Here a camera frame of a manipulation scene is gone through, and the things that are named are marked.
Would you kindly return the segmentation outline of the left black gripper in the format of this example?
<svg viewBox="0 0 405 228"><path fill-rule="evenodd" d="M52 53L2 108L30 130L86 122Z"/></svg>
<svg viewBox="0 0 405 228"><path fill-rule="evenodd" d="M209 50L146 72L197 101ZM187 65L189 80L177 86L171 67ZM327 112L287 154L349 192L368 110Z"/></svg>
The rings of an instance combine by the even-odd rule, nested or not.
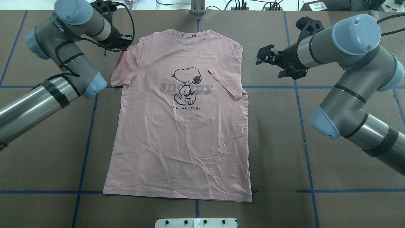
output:
<svg viewBox="0 0 405 228"><path fill-rule="evenodd" d="M111 27L110 35L103 40L103 48L126 51L130 44L125 42L132 40L132 35L122 35L115 27Z"/></svg>

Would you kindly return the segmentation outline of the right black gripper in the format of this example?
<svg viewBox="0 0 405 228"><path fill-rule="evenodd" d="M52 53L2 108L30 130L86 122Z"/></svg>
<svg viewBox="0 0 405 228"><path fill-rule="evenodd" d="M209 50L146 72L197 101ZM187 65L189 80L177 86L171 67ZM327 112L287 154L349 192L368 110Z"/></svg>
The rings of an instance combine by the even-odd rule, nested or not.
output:
<svg viewBox="0 0 405 228"><path fill-rule="evenodd" d="M276 51L275 45L260 48L256 56L256 65L261 63L277 65L282 68L278 78L301 79L306 77L308 73L308 68L299 60L297 44L288 46L280 52Z"/></svg>

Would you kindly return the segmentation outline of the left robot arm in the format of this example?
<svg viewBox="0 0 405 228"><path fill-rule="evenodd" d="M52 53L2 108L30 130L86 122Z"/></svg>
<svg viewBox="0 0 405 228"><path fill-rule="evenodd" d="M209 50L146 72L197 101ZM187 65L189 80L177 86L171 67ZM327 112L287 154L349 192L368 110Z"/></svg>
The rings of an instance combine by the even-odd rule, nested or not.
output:
<svg viewBox="0 0 405 228"><path fill-rule="evenodd" d="M57 0L49 18L26 35L29 50L41 59L52 60L61 73L1 109L1 150L78 97L89 99L107 87L100 71L76 43L88 41L107 51L126 51L134 34L121 34L113 26L112 13L119 6L130 13L127 4L114 0Z"/></svg>

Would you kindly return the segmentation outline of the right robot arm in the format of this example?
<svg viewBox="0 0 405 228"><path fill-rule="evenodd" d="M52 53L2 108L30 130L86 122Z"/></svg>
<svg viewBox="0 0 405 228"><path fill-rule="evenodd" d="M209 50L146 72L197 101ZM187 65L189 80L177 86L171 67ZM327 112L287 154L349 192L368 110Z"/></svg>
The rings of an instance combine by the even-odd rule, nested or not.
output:
<svg viewBox="0 0 405 228"><path fill-rule="evenodd" d="M379 43L378 21L359 14L324 28L319 20L302 17L296 27L301 33L295 44L282 51L274 45L260 48L256 64L276 65L282 68L278 78L297 80L309 69L338 63L344 74L317 107L310 125L329 139L344 137L404 175L404 134L363 108L374 92L387 91L404 77L404 66Z"/></svg>

